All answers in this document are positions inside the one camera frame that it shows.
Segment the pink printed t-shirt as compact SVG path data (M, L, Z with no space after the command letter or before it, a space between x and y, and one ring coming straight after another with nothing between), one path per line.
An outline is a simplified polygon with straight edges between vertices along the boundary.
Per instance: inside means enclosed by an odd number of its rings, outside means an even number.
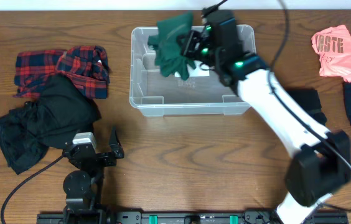
M315 33L312 48L319 56L321 77L341 77L351 83L351 35L345 25Z

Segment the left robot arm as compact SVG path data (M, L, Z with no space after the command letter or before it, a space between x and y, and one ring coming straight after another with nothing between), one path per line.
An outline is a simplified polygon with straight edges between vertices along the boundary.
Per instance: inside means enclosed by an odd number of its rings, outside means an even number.
M77 133L63 151L64 157L77 168L63 182L63 191L66 194L64 224L111 222L111 212L101 204L105 167L115 166L116 161L124 157L124 150L114 126L108 145L108 152L96 152L97 143L93 133Z

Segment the dark green garment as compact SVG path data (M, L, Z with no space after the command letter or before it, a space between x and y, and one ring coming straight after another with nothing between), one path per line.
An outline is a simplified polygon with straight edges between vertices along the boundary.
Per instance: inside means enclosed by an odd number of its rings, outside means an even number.
M178 73L182 80L189 78L188 68L196 68L193 60L181 55L177 43L179 35L188 34L192 28L193 14L184 14L157 21L158 35L148 37L148 47L156 52L155 65L164 77Z

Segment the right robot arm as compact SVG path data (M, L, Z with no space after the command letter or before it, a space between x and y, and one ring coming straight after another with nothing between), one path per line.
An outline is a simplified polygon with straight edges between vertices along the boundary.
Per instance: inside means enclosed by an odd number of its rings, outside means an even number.
M181 54L199 60L247 102L284 144L291 163L288 193L276 209L281 223L303 223L351 180L350 142L309 116L284 90L261 57L243 48L231 10L202 9L202 32L180 35Z

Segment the black garment with band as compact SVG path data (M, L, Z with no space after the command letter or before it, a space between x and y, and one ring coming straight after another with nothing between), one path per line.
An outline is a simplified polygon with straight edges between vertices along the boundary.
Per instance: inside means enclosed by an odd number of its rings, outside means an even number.
M322 112L322 105L319 94L315 89L292 89L287 93L294 101L318 123L325 125L327 118Z

